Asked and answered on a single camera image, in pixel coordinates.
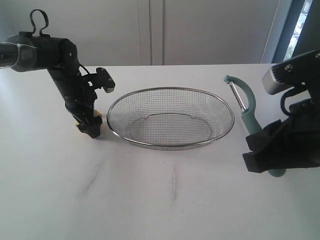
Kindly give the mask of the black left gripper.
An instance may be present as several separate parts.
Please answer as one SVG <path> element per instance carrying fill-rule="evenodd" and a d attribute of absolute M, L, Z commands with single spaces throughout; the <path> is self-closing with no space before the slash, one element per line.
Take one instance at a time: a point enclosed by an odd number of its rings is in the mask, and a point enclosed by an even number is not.
<path fill-rule="evenodd" d="M 81 133 L 95 139 L 101 135 L 102 114 L 94 110 L 93 93 L 80 72 L 76 45 L 66 38 L 54 38 L 57 44 L 58 62 L 48 70 L 60 92 L 67 111 L 76 120 Z"/>

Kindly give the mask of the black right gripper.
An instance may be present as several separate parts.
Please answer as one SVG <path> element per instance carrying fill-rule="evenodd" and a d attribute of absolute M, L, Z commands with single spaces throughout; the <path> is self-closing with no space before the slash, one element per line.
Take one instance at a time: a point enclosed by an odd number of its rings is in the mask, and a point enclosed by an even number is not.
<path fill-rule="evenodd" d="M 282 112 L 290 119 L 293 154 L 302 162 L 303 168 L 320 166 L 320 51 L 313 50 L 276 64 L 281 83 L 291 85 L 280 99 Z M 287 98 L 308 92 L 310 98 L 285 107 Z M 289 150 L 263 149 L 286 126 L 286 121 L 277 120 L 262 130 L 247 136 L 251 150 L 242 157 L 249 172 L 266 171 L 282 173 L 287 168 Z"/>

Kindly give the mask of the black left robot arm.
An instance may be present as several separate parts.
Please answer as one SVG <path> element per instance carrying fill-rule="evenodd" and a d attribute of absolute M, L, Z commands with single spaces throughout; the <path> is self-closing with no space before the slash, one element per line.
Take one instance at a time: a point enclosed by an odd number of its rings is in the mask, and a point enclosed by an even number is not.
<path fill-rule="evenodd" d="M 69 39 L 30 32 L 12 35 L 0 44 L 0 66 L 20 73 L 47 70 L 79 131 L 93 139 L 100 136 L 103 121 L 94 110 L 96 74 L 82 75 L 77 47 Z"/>

